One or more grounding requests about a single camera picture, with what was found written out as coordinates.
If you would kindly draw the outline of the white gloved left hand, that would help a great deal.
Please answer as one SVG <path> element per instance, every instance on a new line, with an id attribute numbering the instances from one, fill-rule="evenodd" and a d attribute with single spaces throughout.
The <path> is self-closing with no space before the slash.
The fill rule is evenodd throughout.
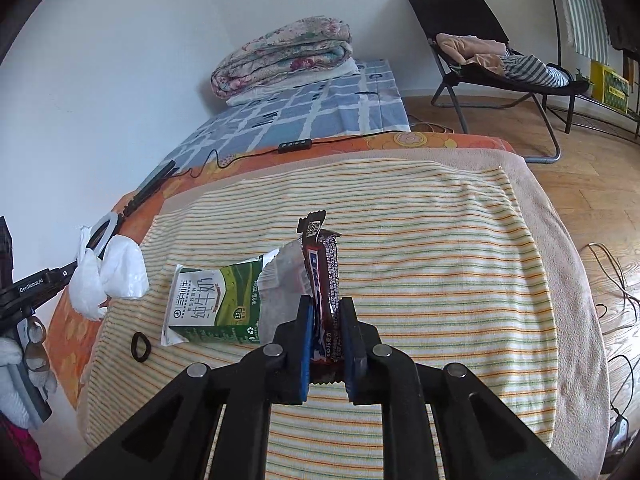
<path id="1" fill-rule="evenodd" d="M 22 429 L 37 429 L 51 416 L 49 396 L 58 388 L 36 316 L 1 336 L 1 414 Z"/>

